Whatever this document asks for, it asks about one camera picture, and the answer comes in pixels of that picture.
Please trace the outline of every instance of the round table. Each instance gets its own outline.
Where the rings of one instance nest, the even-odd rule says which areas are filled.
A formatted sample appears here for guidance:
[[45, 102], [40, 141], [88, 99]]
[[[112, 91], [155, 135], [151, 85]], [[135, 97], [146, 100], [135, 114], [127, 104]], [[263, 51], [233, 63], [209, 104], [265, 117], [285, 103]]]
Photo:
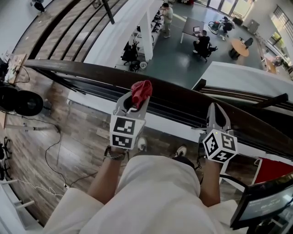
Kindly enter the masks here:
[[249, 50], [246, 49], [246, 46], [238, 39], [231, 40], [232, 49], [229, 51], [229, 55], [233, 60], [237, 60], [240, 55], [244, 57], [249, 56]]

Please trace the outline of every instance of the sneaker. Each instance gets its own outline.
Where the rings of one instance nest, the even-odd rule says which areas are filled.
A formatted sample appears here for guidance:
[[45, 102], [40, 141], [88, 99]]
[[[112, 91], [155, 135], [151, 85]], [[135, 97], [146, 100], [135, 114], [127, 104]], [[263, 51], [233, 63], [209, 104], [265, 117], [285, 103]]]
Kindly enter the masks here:
[[186, 155], [186, 152], [187, 152], [187, 147], [185, 145], [182, 145], [178, 148], [174, 157], [184, 157]]
[[146, 151], [147, 150], [147, 139], [144, 137], [140, 137], [137, 142], [138, 152]]

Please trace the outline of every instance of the grey floor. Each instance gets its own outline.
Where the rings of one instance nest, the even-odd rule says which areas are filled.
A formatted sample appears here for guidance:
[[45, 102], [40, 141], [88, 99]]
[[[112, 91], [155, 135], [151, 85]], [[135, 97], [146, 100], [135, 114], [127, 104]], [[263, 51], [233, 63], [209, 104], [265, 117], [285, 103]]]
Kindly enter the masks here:
[[[211, 38], [211, 44], [218, 46], [219, 49], [213, 52], [207, 58], [207, 63], [205, 63], [203, 58], [199, 59], [192, 52], [194, 37], [185, 35], [182, 44], [180, 44], [182, 29], [185, 24], [184, 19], [190, 17], [209, 23], [210, 21], [220, 20], [223, 15], [198, 4], [192, 7], [176, 3], [173, 5], [173, 11], [171, 37], [164, 38], [163, 33], [161, 33], [153, 51], [152, 60], [148, 63], [147, 68], [144, 71], [140, 71], [140, 73], [191, 89], [212, 61], [262, 69], [256, 42], [249, 48], [249, 57], [244, 58], [240, 56], [237, 61], [233, 61], [228, 55], [228, 51], [232, 48], [230, 42], [223, 41], [220, 33], [214, 35], [210, 31], [208, 31], [208, 36]], [[253, 36], [236, 25], [236, 28], [229, 32], [228, 39], [239, 37], [248, 39]]]

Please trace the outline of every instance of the red object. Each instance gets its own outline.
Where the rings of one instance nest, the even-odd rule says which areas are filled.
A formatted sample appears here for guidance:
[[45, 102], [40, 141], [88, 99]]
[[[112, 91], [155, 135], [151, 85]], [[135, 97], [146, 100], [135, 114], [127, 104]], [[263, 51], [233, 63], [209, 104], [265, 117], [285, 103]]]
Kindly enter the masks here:
[[136, 104], [136, 108], [140, 107], [141, 102], [152, 95], [152, 84], [149, 80], [139, 81], [132, 85], [132, 103]]
[[279, 178], [290, 172], [293, 172], [293, 166], [263, 158], [255, 184]]

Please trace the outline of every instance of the wheelchair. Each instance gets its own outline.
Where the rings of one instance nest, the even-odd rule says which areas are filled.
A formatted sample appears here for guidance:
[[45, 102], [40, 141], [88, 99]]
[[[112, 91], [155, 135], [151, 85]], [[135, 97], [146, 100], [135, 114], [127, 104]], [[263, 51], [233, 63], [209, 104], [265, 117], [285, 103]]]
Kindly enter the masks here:
[[211, 22], [209, 22], [208, 26], [209, 26], [210, 31], [213, 34], [217, 35], [219, 33], [220, 28], [221, 28], [221, 22], [220, 21], [211, 21]]

